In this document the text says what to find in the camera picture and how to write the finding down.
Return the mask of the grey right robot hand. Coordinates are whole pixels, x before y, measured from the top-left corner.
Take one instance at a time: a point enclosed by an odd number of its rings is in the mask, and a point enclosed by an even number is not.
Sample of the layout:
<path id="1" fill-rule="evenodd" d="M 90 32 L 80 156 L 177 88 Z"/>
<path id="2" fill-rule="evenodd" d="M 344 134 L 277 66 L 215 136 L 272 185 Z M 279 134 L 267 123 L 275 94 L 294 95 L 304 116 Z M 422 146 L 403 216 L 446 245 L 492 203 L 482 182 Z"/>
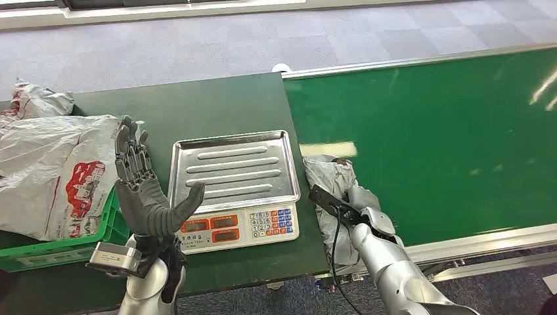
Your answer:
<path id="1" fill-rule="evenodd" d="M 370 190 L 362 186 L 353 186 L 347 191 L 348 204 L 359 214 L 362 210 L 369 207 L 373 210 L 381 211 L 378 197 Z"/>

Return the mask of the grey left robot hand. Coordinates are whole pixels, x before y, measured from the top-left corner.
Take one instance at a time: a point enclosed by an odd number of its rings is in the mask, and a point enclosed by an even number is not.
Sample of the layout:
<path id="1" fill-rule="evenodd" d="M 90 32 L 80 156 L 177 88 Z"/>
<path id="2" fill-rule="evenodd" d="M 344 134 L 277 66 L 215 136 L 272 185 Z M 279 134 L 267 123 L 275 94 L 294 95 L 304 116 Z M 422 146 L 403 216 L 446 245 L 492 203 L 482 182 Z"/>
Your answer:
<path id="1" fill-rule="evenodd" d="M 170 205 L 152 169 L 146 149 L 148 133 L 136 136 L 137 123 L 128 115 L 122 119 L 115 139 L 114 185 L 120 208 L 130 231 L 137 236 L 171 236 L 204 201 L 205 184 L 195 183 L 189 195 Z"/>

